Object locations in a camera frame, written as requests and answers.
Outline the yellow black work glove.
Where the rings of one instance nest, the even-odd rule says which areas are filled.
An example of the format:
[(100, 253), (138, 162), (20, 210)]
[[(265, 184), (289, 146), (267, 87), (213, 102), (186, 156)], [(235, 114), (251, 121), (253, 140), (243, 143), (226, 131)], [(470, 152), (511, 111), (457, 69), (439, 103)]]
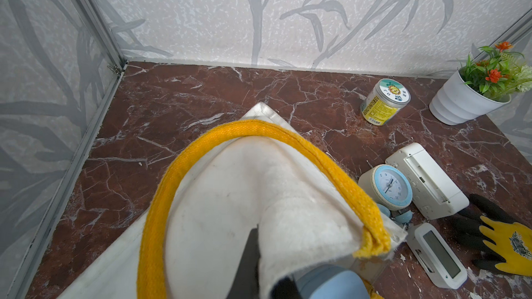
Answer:
[(456, 241), (485, 256), (472, 263), (496, 274), (531, 276), (531, 229), (478, 194), (450, 219)]

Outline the light blue square clock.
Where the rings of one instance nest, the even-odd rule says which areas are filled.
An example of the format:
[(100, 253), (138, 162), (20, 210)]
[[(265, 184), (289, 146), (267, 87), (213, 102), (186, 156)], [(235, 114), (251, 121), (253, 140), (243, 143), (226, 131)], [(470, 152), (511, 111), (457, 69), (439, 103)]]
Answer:
[(334, 264), (324, 264), (296, 279), (302, 298), (370, 299), (363, 280), (354, 271)]

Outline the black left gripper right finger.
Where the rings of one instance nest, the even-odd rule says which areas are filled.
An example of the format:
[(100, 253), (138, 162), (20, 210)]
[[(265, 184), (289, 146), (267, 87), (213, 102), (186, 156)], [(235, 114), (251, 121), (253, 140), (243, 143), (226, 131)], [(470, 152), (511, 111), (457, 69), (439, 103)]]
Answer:
[(301, 295), (293, 279), (285, 277), (272, 289), (271, 299), (301, 299)]

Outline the white canvas bag yellow handles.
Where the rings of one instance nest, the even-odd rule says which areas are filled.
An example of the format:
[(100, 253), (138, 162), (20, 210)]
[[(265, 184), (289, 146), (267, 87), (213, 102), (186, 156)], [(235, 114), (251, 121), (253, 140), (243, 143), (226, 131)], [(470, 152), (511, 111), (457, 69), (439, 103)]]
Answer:
[(247, 238), (259, 231), (260, 297), (286, 275), (349, 268), (362, 223), (325, 174), (290, 146), (245, 137), (212, 149), (186, 174), (168, 217), (169, 298), (225, 298)]

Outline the white rectangular alarm clock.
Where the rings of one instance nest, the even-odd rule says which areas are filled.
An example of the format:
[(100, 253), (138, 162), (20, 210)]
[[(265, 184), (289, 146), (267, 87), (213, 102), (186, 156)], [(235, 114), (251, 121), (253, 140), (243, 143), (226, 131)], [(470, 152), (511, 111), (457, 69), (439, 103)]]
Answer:
[(419, 143), (394, 152), (385, 163), (411, 184), (415, 206), (428, 220), (450, 217), (469, 206), (467, 196)]

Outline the blue round alarm clock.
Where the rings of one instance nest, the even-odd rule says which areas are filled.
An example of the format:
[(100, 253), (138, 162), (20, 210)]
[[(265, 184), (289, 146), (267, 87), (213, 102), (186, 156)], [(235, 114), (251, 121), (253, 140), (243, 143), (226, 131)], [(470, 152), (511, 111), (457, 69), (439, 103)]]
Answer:
[(397, 168), (386, 164), (375, 166), (360, 176), (358, 185), (391, 220), (399, 225), (410, 223), (413, 190), (407, 177)]

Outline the white potted artificial plant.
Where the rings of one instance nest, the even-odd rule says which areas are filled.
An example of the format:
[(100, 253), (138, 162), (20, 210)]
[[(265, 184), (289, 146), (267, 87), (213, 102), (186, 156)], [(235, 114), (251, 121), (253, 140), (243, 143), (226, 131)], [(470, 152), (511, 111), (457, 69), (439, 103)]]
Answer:
[(434, 117), (459, 125), (510, 103), (513, 94), (531, 90), (531, 66), (512, 48), (510, 42), (500, 42), (479, 48), (486, 55), (483, 60), (469, 56), (431, 100)]

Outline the aluminium cage frame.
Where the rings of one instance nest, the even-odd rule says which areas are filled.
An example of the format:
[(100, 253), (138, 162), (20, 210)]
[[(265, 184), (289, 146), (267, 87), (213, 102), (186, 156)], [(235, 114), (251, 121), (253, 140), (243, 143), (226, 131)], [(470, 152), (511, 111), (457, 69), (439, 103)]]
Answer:
[[(458, 125), (429, 103), (531, 0), (1, 0), (1, 297), (56, 298), (150, 205), (171, 161), (264, 102), (354, 177), (421, 144), (531, 223), (531, 95)], [(383, 126), (360, 106), (411, 94)]]

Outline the white digital LCD clock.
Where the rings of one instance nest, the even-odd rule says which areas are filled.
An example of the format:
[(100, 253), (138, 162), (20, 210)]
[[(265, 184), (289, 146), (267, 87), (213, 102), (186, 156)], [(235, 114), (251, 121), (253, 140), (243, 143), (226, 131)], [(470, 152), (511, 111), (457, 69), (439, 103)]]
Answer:
[(441, 289), (459, 289), (468, 279), (464, 265), (429, 223), (408, 229), (407, 245), (432, 283)]

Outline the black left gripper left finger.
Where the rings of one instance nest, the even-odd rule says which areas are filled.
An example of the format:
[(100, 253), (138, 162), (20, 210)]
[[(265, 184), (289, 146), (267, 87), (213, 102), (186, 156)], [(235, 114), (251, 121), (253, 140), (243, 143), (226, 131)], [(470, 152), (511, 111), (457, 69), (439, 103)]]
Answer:
[(248, 235), (227, 299), (259, 298), (259, 230), (253, 228)]

